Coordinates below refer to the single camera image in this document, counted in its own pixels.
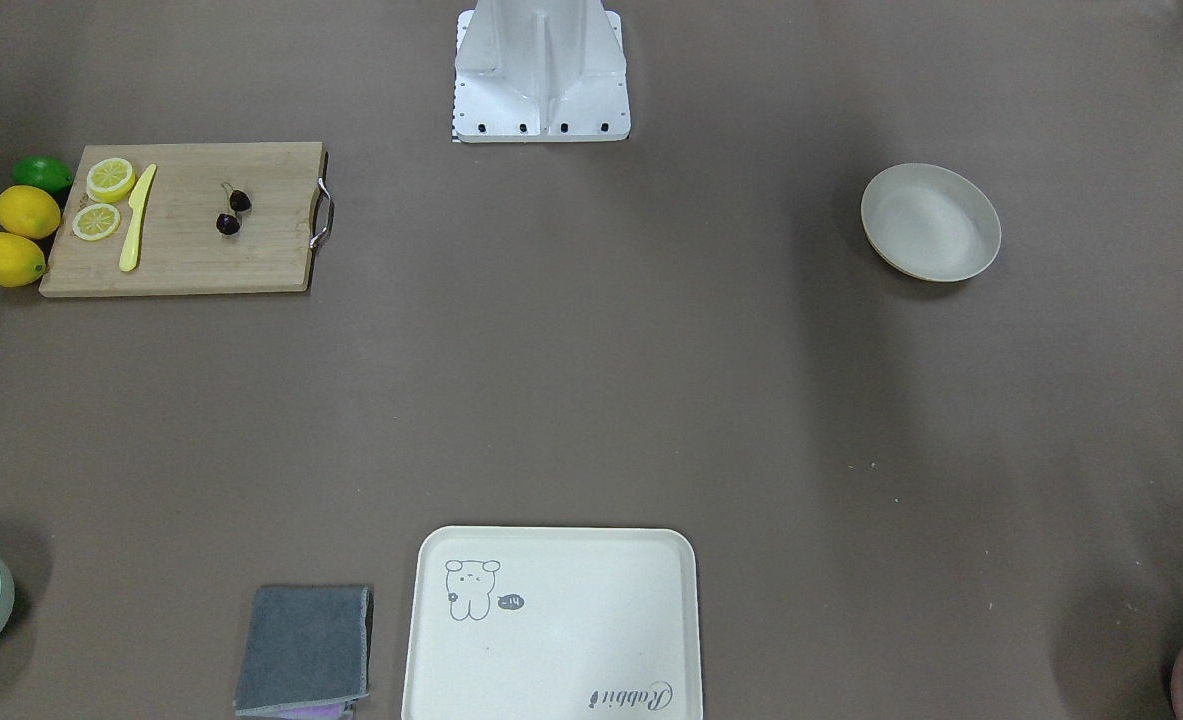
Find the white metal mount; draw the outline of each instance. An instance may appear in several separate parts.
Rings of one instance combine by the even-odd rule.
[[[463,142],[595,142],[631,132],[622,18],[600,0],[480,0],[458,17]]]

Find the cutting board handle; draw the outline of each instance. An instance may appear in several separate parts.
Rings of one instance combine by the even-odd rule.
[[[329,201],[329,210],[325,213],[325,227],[319,228],[319,232],[313,234],[311,241],[308,242],[310,249],[317,249],[329,238],[329,233],[334,232],[334,196],[325,187],[325,179],[316,179],[316,184],[319,186],[321,196]],[[319,214],[319,197],[316,199],[316,214]]]

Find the gray towel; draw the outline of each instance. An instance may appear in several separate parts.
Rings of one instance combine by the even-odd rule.
[[[235,714],[349,703],[368,694],[368,588],[258,588]]]

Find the knife handle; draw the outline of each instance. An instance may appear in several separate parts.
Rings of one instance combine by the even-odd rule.
[[[124,247],[119,251],[119,272],[128,273],[138,266],[138,249],[142,247],[142,215],[146,209],[134,210],[129,218],[129,234],[124,236]]]

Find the knife blade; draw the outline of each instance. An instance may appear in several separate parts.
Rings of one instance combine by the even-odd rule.
[[[147,195],[151,192],[151,181],[156,179],[156,164],[147,166],[142,171],[142,177],[134,183],[132,192],[129,193],[129,209],[132,218],[129,219],[129,233],[124,236],[124,247],[119,251],[119,272],[128,273],[129,270],[138,266],[138,249],[142,247],[142,216],[147,210]]]

